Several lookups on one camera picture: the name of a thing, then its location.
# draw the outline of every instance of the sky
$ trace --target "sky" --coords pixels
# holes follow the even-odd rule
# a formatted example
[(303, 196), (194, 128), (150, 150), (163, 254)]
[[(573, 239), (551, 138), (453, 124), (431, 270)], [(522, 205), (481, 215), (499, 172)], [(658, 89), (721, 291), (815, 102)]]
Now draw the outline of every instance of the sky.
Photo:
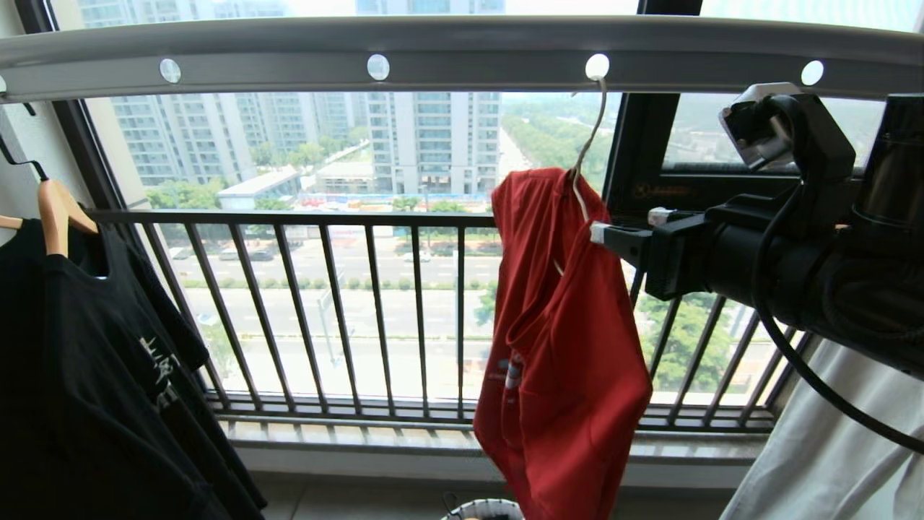
[[(356, 0), (287, 0), (298, 16), (354, 16)], [(508, 15), (631, 15), (638, 0), (506, 0)], [(703, 0), (702, 16), (913, 31), (922, 0)]]

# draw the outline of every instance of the red shirt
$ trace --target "red shirt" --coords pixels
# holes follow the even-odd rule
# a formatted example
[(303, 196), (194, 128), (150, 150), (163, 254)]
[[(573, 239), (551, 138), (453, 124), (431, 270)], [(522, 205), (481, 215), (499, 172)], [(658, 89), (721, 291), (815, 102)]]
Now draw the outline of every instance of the red shirt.
[(577, 187), (588, 221), (561, 168), (492, 196), (504, 258), (475, 434), (528, 520), (609, 518), (651, 397), (619, 258), (590, 242), (606, 210)]

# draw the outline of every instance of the balcony railing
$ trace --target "balcony railing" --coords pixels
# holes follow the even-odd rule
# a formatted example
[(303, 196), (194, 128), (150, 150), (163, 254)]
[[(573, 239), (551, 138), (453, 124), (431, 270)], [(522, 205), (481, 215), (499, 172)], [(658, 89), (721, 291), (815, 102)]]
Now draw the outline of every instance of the balcony railing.
[[(197, 310), (190, 304), (184, 292), (181, 277), (173, 267), (173, 260), (168, 254), (169, 248), (164, 245), (163, 232), (166, 227), (176, 234), (181, 232), (185, 234), (188, 243), (191, 245), (192, 257), (201, 268), (202, 277), (204, 278), (204, 287), (207, 289), (211, 304), (218, 315), (218, 321), (227, 335), (230, 344), (230, 350), (233, 353), (233, 365), (236, 373), (239, 373), (239, 379), (243, 384), (238, 385), (239, 390), (228, 390), (219, 370), (213, 361), (205, 366), (204, 377), (201, 378), (203, 390), (208, 400), (212, 403), (215, 411), (219, 416), (226, 419), (240, 420), (261, 420), (261, 421), (278, 421), (283, 423), (304, 423), (304, 424), (344, 424), (344, 425), (363, 425), (363, 426), (393, 426), (400, 424), (402, 426), (414, 427), (419, 425), (429, 425), (430, 427), (440, 427), (448, 429), (467, 429), (470, 427), (472, 417), (477, 402), (477, 388), (472, 384), (473, 378), (477, 378), (478, 387), (480, 386), (480, 376), (468, 378), (471, 388), (468, 392), (464, 391), (464, 381), (466, 373), (470, 370), (471, 353), (466, 350), (466, 237), (467, 230), (493, 228), (493, 217), (490, 216), (473, 216), (464, 214), (449, 213), (299, 213), (299, 212), (214, 212), (214, 211), (139, 211), (139, 212), (94, 212), (93, 217), (100, 222), (116, 225), (126, 236), (136, 237), (145, 241), (150, 246), (153, 253), (153, 262), (160, 267), (164, 276), (164, 282), (176, 300), (176, 305), (182, 315), (191, 323), (197, 322)], [(279, 283), (274, 287), (276, 291), (279, 288), (287, 286), (288, 295), (291, 296), (291, 303), (294, 309), (294, 317), (290, 318), (298, 323), (297, 341), (300, 343), (299, 349), (303, 348), (307, 357), (308, 371), (312, 381), (297, 381), (301, 390), (293, 390), (293, 381), (291, 374), (301, 371), (307, 373), (304, 366), (293, 366), (291, 357), (286, 360), (280, 354), (280, 345), (277, 335), (274, 335), (274, 328), (270, 309), (265, 303), (266, 289), (261, 287), (253, 265), (252, 252), (249, 252), (247, 245), (248, 226), (268, 226), (271, 227), (272, 241), (281, 257), (282, 267), (285, 271), (285, 283)], [(333, 349), (329, 360), (323, 360), (320, 354), (321, 349), (317, 339), (319, 331), (310, 329), (309, 313), (306, 309), (305, 294), (303, 293), (305, 282), (300, 278), (299, 269), (293, 262), (293, 254), (290, 243), (292, 238), (287, 236), (286, 227), (308, 226), (317, 230), (315, 241), (320, 241), (323, 259), (316, 259), (315, 267), (322, 268), (326, 276), (323, 285), (329, 286), (330, 305), (334, 309), (335, 323), (330, 327), (322, 322), (325, 328), (323, 337), (328, 341), (328, 348)], [(365, 255), (368, 256), (369, 282), (367, 289), (371, 290), (372, 306), (374, 306), (374, 327), (378, 333), (378, 344), (376, 345), (381, 353), (381, 363), (383, 370), (384, 392), (381, 395), (360, 391), (359, 383), (361, 374), (357, 370), (357, 361), (354, 356), (354, 345), (351, 344), (350, 320), (345, 313), (343, 280), (338, 276), (338, 266), (334, 255), (334, 241), (332, 240), (332, 228), (341, 226), (361, 227), (359, 233), (361, 238), (365, 239)], [(245, 349), (242, 346), (242, 334), (239, 333), (238, 323), (228, 310), (227, 298), (223, 291), (223, 284), (216, 277), (215, 268), (212, 265), (206, 250), (209, 241), (203, 240), (203, 229), (215, 230), (216, 227), (222, 231), (226, 230), (226, 236), (230, 237), (228, 244), (233, 243), (233, 249), (237, 253), (237, 260), (246, 282), (246, 290), (249, 298), (252, 300), (255, 319), (259, 322), (261, 338), (258, 340), (265, 341), (266, 349), (272, 360), (272, 369), (269, 366), (262, 368), (265, 375), (274, 371), (275, 377), (278, 378), (278, 388), (281, 391), (266, 391), (258, 389), (255, 384), (253, 375), (253, 366), (248, 362), (245, 355)], [(413, 293), (415, 309), (413, 315), (416, 319), (416, 352), (414, 353), (414, 365), (409, 366), (407, 356), (403, 356), (400, 362), (400, 372), (408, 374), (408, 370), (416, 372), (419, 370), (419, 391), (414, 391), (408, 396), (408, 391), (397, 395), (394, 391), (396, 365), (394, 354), (390, 354), (390, 348), (394, 347), (395, 339), (386, 334), (386, 323), (383, 311), (383, 281), (379, 270), (379, 253), (376, 251), (376, 230), (392, 227), (393, 229), (407, 229), (410, 241), (410, 257), (413, 261)], [(453, 396), (449, 397), (447, 392), (440, 392), (440, 395), (434, 396), (430, 392), (432, 386), (428, 385), (428, 378), (436, 377), (432, 370), (428, 370), (428, 356), (437, 355), (428, 347), (430, 342), (425, 335), (428, 322), (424, 317), (424, 292), (421, 279), (421, 258), (424, 256), (421, 251), (421, 235), (427, 233), (428, 229), (449, 228), (454, 230), (455, 247), (457, 254), (454, 255), (455, 280), (453, 304), (455, 306), (456, 322), (454, 327), (455, 340), (455, 370), (450, 382), (456, 386)], [(637, 272), (632, 279), (631, 295), (633, 303), (638, 298), (639, 289), (642, 286), (643, 274)], [(679, 389), (673, 392), (662, 392), (662, 398), (656, 399), (648, 407), (644, 417), (641, 420), (639, 429), (654, 431), (694, 431), (694, 432), (750, 432), (760, 433), (768, 432), (773, 426), (773, 415), (770, 412), (773, 402), (777, 400), (784, 387), (787, 379), (787, 370), (780, 367), (780, 355), (773, 351), (769, 360), (760, 369), (760, 375), (756, 384), (751, 385), (749, 395), (737, 396), (733, 403), (726, 402), (728, 391), (733, 386), (739, 366), (748, 352), (748, 346), (759, 329), (759, 320), (755, 314), (751, 314), (749, 321), (741, 332), (740, 339), (734, 345), (727, 345), (729, 350), (729, 361), (721, 375), (721, 380), (717, 385), (715, 392), (711, 396), (698, 394), (697, 399), (691, 399), (691, 388), (698, 374), (698, 369), (704, 356), (707, 354), (710, 346), (710, 339), (713, 332), (720, 323), (720, 317), (728, 302), (724, 297), (716, 297), (709, 309), (708, 317), (701, 323), (699, 331), (699, 340), (696, 348), (689, 359), (686, 360), (686, 371), (679, 385)], [(670, 302), (664, 316), (663, 324), (658, 331), (657, 341), (654, 343), (654, 349), (650, 355), (650, 372), (652, 378), (658, 374), (659, 368), (663, 367), (665, 356), (670, 354), (670, 344), (678, 310), (681, 308), (681, 299)], [(329, 333), (326, 329), (335, 330)], [(792, 338), (796, 332), (793, 329), (786, 331), (787, 336)], [(332, 346), (329, 341), (333, 338), (336, 345)], [(291, 342), (292, 336), (286, 338)], [(798, 340), (799, 350), (805, 349), (814, 338), (810, 334), (803, 334)], [(447, 358), (446, 349), (442, 349), (441, 356)], [(346, 369), (346, 379), (348, 385), (342, 388), (348, 388), (344, 392), (325, 391), (323, 384), (323, 373), (325, 364), (332, 363), (334, 359), (337, 363), (342, 363)], [(443, 370), (438, 374), (439, 378), (446, 385), (448, 371)], [(406, 389), (406, 381), (402, 381), (402, 388)]]

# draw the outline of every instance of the wooden hanger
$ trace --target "wooden hanger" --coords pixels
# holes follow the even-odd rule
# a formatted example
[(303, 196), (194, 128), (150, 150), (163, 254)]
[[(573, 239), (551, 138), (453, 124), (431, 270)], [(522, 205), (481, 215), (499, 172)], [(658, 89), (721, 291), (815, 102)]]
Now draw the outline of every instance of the wooden hanger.
[(0, 228), (19, 229), (22, 228), (22, 218), (4, 217), (0, 215)]
[(42, 216), (46, 255), (67, 256), (68, 226), (94, 235), (100, 232), (96, 222), (80, 209), (74, 196), (57, 180), (44, 180), (39, 184), (39, 215)]

